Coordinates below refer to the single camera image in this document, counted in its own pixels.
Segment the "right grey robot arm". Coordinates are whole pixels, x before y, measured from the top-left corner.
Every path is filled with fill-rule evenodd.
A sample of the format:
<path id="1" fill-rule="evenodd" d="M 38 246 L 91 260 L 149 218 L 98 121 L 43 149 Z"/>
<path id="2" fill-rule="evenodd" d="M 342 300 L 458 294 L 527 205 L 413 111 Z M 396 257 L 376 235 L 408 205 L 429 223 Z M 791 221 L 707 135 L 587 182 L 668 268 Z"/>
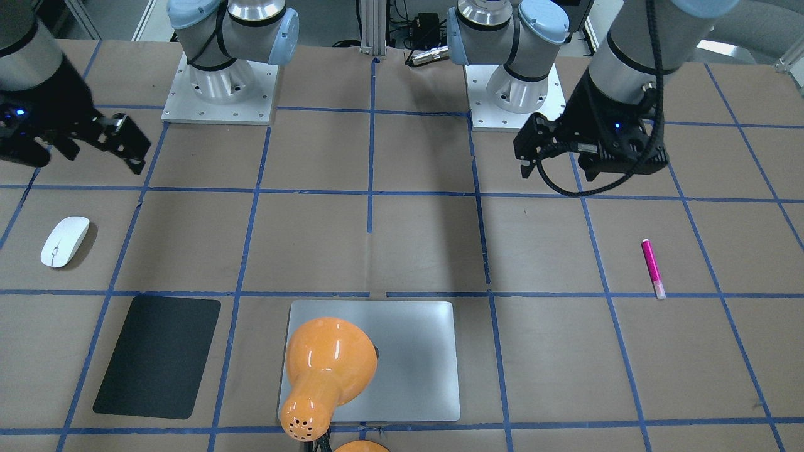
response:
<path id="1" fill-rule="evenodd" d="M 68 1 L 75 25 L 91 38 L 169 40 L 185 55 L 168 103 L 185 115 L 169 121 L 246 121 L 243 108 L 267 107 L 273 89 L 259 66 L 290 63 L 300 18 L 285 1 Z M 83 141 L 140 174 L 151 141 L 134 120 L 101 114 L 91 90 L 38 16 L 40 1 L 2 2 L 2 160 L 44 167 L 51 151 L 73 161 Z"/>

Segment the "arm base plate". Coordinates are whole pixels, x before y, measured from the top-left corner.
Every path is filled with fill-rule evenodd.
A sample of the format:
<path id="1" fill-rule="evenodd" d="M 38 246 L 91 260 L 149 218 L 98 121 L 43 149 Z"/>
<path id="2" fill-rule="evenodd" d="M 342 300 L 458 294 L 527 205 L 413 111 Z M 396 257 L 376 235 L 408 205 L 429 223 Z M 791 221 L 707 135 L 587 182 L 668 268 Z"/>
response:
<path id="1" fill-rule="evenodd" d="M 273 119 L 281 66 L 236 60 L 202 71 L 185 54 L 167 95 L 161 120 L 173 124 L 268 126 Z"/>
<path id="2" fill-rule="evenodd" d="M 565 110 L 555 66 L 536 82 L 515 79 L 496 64 L 471 64 L 464 71 L 473 131 L 519 131 L 534 112 L 555 120 Z"/>

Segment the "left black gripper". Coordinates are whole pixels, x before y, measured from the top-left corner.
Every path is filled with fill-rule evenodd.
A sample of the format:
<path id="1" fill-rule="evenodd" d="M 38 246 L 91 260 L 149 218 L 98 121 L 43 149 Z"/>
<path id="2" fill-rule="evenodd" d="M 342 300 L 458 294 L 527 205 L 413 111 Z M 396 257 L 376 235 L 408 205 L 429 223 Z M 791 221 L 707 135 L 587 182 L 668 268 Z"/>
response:
<path id="1" fill-rule="evenodd" d="M 667 167 L 663 126 L 649 146 L 644 121 L 662 115 L 663 90 L 638 89 L 634 105 L 612 100 L 595 86 L 589 70 L 580 78 L 562 114 L 562 137 L 575 141 L 580 167 L 586 176 L 600 173 L 651 175 Z M 514 155 L 521 162 L 522 178 L 529 178 L 537 163 L 566 152 L 555 140 L 558 123 L 543 114 L 531 114 L 513 140 Z"/>

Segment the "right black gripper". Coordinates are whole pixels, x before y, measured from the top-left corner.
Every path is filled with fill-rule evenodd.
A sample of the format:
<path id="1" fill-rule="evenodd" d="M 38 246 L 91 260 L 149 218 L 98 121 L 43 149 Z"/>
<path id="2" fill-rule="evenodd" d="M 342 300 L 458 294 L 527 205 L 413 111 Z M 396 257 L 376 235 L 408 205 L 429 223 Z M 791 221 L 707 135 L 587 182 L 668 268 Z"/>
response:
<path id="1" fill-rule="evenodd" d="M 128 114 L 95 115 L 89 87 L 77 72 L 55 72 L 34 88 L 2 92 L 2 160 L 48 165 L 51 155 L 37 139 L 71 161 L 79 151 L 74 141 L 84 141 L 117 156 L 136 175 L 143 171 L 151 146 Z"/>

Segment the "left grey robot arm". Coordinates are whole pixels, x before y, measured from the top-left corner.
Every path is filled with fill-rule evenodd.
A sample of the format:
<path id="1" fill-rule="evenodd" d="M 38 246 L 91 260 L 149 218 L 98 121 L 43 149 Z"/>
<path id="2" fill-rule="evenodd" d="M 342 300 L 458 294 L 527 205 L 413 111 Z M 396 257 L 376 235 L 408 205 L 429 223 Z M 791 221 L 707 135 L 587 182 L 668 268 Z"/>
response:
<path id="1" fill-rule="evenodd" d="M 491 64 L 486 92 L 500 109 L 527 114 L 514 138 L 523 178 L 543 160 L 578 154 L 600 173 L 651 175 L 669 163 L 663 143 L 666 83 L 735 1 L 626 1 L 562 114 L 538 112 L 570 18 L 552 1 L 459 1 L 446 37 L 456 64 Z"/>

